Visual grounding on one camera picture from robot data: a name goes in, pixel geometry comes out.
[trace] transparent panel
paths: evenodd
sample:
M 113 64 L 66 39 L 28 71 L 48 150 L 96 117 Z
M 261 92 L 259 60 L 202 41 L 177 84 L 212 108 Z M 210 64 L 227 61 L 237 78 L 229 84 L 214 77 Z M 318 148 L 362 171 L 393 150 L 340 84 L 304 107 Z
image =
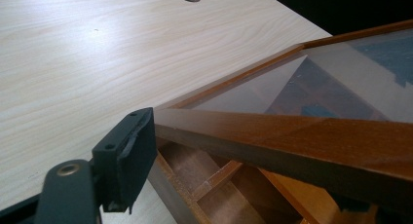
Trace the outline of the transparent panel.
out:
M 301 51 L 185 108 L 413 122 L 413 30 Z

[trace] table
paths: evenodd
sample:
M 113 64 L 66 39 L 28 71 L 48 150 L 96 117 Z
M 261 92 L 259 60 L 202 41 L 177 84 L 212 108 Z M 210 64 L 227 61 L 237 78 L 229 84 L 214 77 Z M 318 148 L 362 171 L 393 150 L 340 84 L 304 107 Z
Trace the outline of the table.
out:
M 129 112 L 329 36 L 276 0 L 0 0 L 0 25 L 0 209 Z M 135 206 L 103 220 L 173 222 L 148 182 Z

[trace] open display case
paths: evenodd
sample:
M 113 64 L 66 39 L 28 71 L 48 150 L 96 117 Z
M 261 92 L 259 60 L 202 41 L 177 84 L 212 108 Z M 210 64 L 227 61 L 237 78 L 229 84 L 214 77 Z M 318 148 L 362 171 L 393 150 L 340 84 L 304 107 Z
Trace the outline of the open display case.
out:
M 258 161 L 262 152 L 257 152 L 257 156 L 243 151 L 246 160 L 238 162 L 231 159 L 240 152 L 230 150 L 216 156 L 219 147 L 211 149 L 212 154 L 207 153 L 206 145 L 198 143 L 204 140 L 201 137 L 191 133 L 168 137 L 157 130 L 159 156 L 149 179 L 175 220 L 179 223 L 375 223 L 378 205 L 406 213 L 412 207 L 409 187 L 413 184 L 411 27 L 413 20 L 296 45 L 261 65 L 246 68 L 169 103 L 168 121 L 159 114 L 163 110 L 158 110 L 156 124 L 171 122 L 170 131 L 182 126 L 173 126 L 179 121 L 188 130 L 201 134 L 205 122 L 219 125 L 206 130 L 206 134 L 212 135 L 209 146 L 215 143 L 214 137 L 224 138 L 222 135 L 229 134 L 223 131 L 234 123 L 259 128 L 236 131 L 231 139 L 246 144 L 243 138 L 248 138 L 249 144 L 265 145 L 267 134 L 260 129 L 265 129 L 260 121 L 285 121 L 280 128 L 268 125 L 272 129 L 266 132 L 279 131 L 283 135 L 279 137 L 280 144 L 286 146 L 276 145 L 275 150 L 287 156 L 299 155 L 290 162 L 289 158 L 284 163 L 280 160 L 275 166 L 263 162 L 264 167 L 275 171 L 269 172 L 264 167 L 252 166 L 249 161 L 249 158 Z M 200 126 L 192 121 L 196 118 L 180 120 L 188 113 L 201 116 Z M 230 123 L 230 115 L 238 119 Z M 326 126 L 319 127 L 318 123 L 325 120 Z M 307 126 L 297 124 L 305 121 L 316 130 L 309 129 L 310 134 L 314 133 L 311 137 L 301 134 Z M 376 144 L 372 138 L 379 132 L 389 135 L 381 135 L 384 139 Z M 224 139 L 231 146 L 232 141 Z M 322 148 L 326 139 L 339 143 L 327 145 L 328 141 Z M 353 142 L 362 148 L 355 147 Z M 314 170 L 319 167 L 316 162 L 322 162 L 322 169 Z M 376 184 L 377 189 L 371 187 L 371 194 L 364 195 L 369 186 L 378 182 L 388 184 Z M 387 188 L 399 191 L 377 194 Z M 342 193 L 356 199 L 351 199 L 355 204 L 339 201 L 338 194 Z M 398 193 L 398 197 L 406 199 L 387 203 Z

